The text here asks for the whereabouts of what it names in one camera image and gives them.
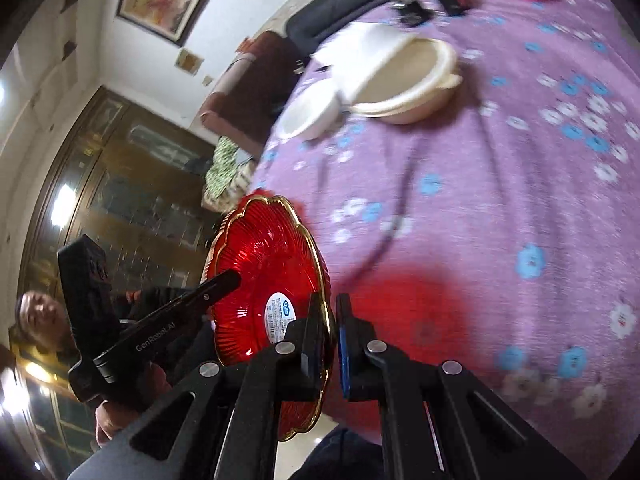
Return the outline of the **operator left hand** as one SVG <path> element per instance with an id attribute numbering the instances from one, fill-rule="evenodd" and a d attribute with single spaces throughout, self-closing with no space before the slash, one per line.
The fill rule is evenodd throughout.
<path id="1" fill-rule="evenodd" d="M 168 392 L 171 385 L 165 372 L 156 364 L 145 372 L 142 379 L 142 393 L 145 400 L 152 404 L 159 396 Z M 125 429 L 140 416 L 140 412 L 127 408 L 112 400 L 103 401 L 94 411 L 96 420 L 96 444 L 103 448 L 119 431 Z"/>

